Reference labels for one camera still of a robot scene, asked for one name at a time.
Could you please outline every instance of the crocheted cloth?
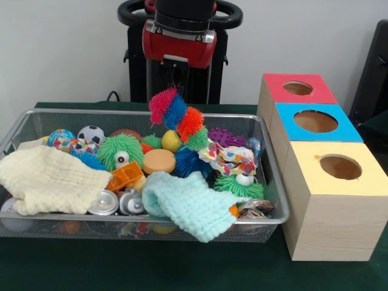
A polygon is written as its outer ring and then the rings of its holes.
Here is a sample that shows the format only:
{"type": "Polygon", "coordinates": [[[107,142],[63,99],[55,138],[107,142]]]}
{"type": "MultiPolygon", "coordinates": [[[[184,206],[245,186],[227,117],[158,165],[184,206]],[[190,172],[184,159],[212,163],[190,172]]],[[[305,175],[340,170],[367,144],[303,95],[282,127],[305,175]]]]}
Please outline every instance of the crocheted cloth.
{"type": "Polygon", "coordinates": [[[18,200],[20,215],[85,214],[112,175],[44,145],[18,150],[0,161],[0,184],[18,200]]]}
{"type": "Polygon", "coordinates": [[[229,208],[249,198],[210,189],[201,172],[177,178],[154,172],[142,191],[144,208],[151,215],[169,217],[203,243],[224,233],[236,221],[229,208]]]}

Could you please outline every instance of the cream knit blanket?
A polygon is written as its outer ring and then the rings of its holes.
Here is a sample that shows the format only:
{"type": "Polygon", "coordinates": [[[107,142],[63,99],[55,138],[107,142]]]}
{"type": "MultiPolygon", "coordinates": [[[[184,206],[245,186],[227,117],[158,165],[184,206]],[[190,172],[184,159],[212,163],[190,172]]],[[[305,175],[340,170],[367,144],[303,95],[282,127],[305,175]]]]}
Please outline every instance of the cream knit blanket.
{"type": "Polygon", "coordinates": [[[44,145],[18,150],[0,161],[0,184],[18,200],[20,215],[85,214],[111,178],[78,158],[44,145]]]}

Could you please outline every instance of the circular hole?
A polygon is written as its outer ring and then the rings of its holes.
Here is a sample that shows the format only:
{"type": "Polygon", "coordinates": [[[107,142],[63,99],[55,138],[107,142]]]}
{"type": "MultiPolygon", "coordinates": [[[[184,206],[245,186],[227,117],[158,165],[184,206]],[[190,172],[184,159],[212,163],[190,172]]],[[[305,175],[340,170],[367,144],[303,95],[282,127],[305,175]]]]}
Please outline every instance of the circular hole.
{"type": "Polygon", "coordinates": [[[293,116],[293,120],[303,129],[315,133],[332,132],[338,122],[329,114],[316,110],[303,110],[293,116]]]}
{"type": "Polygon", "coordinates": [[[326,155],[320,160],[322,169],[337,179],[353,180],[361,176],[361,167],[348,156],[326,155]]]}
{"type": "Polygon", "coordinates": [[[285,88],[287,92],[296,95],[308,95],[313,92],[313,87],[311,87],[307,83],[299,81],[287,82],[283,85],[283,88],[285,88]]]}

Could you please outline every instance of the white wall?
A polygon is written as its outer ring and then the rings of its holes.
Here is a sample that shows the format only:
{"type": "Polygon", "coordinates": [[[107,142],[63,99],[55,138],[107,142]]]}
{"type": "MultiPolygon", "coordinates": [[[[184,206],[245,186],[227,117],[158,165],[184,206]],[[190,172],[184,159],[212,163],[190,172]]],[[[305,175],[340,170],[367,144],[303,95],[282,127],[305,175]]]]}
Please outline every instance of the white wall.
{"type": "MultiPolygon", "coordinates": [[[[129,100],[123,0],[0,1],[0,138],[37,101],[129,100]]],[[[386,0],[235,0],[222,103],[257,104],[264,72],[320,73],[345,110],[386,0]]]]}

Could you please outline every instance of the light blue knit cloth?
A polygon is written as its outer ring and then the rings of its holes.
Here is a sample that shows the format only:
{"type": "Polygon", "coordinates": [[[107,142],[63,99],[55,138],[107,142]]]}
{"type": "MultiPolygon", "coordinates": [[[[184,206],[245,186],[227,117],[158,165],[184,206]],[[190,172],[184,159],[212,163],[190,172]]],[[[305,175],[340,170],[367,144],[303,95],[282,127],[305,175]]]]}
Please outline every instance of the light blue knit cloth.
{"type": "Polygon", "coordinates": [[[154,172],[142,190],[144,208],[151,215],[169,217],[203,243],[224,233],[236,221],[229,208],[249,198],[210,189],[201,172],[178,178],[154,172]]]}

